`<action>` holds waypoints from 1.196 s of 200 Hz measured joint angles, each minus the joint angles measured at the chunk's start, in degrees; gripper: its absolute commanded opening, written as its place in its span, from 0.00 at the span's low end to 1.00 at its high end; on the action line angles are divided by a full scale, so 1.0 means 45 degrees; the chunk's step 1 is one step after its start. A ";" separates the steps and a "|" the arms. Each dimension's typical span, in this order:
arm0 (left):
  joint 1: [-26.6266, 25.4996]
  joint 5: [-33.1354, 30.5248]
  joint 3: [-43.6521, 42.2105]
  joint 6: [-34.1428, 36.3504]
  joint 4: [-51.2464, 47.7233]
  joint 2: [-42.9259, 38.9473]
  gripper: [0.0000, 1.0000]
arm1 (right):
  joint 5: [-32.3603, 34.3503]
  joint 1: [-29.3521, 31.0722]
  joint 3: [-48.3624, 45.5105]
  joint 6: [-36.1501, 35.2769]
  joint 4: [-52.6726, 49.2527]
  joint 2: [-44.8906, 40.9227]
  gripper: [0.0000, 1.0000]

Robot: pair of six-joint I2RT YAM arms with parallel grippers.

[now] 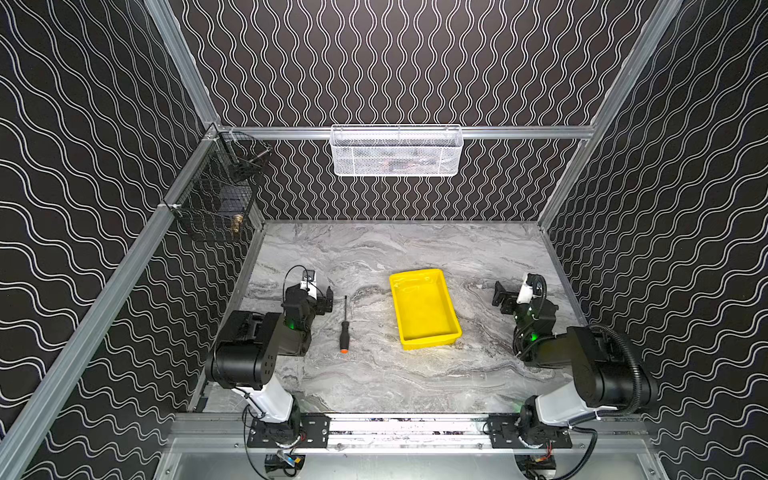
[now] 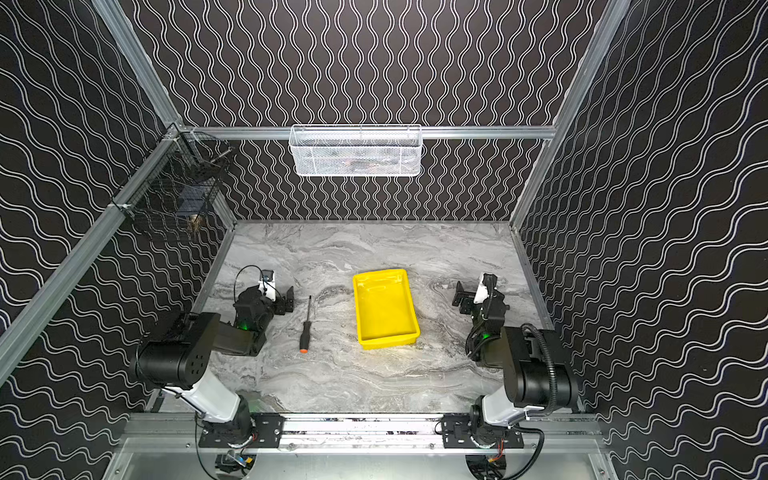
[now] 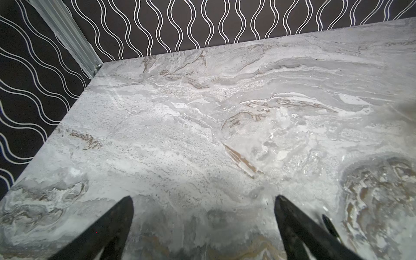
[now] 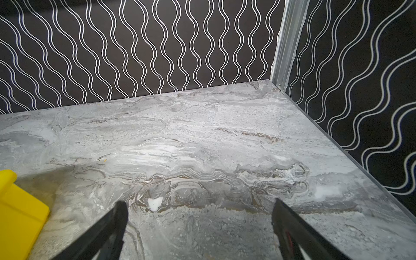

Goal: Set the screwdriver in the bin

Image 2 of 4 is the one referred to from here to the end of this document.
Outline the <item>screwdriver black orange handle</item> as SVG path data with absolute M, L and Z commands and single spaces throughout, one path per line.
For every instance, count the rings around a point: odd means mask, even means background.
M 311 341 L 311 314 L 312 314 L 312 296 L 308 297 L 306 318 L 302 323 L 302 332 L 299 340 L 299 351 L 301 353 L 307 353 L 310 347 Z

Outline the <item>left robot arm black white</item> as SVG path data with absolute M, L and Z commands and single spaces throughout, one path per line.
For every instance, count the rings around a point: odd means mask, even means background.
M 225 323 L 215 312 L 182 314 L 136 352 L 134 377 L 181 399 L 202 427 L 203 448 L 276 448 L 284 417 L 250 411 L 244 396 L 226 387 L 208 368 L 211 354 L 257 357 L 266 344 L 266 330 L 276 316 L 294 311 L 294 289 L 277 291 L 262 282 L 235 297 L 235 320 Z

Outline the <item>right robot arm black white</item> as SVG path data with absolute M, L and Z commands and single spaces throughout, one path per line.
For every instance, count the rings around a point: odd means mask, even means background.
M 577 406 L 577 380 L 556 332 L 530 323 L 508 326 L 509 306 L 496 281 L 486 274 L 474 291 L 461 283 L 455 287 L 452 305 L 472 321 L 466 357 L 479 367 L 501 371 L 503 382 L 480 396 L 467 414 L 443 417 L 447 449 L 520 449 L 523 422 Z

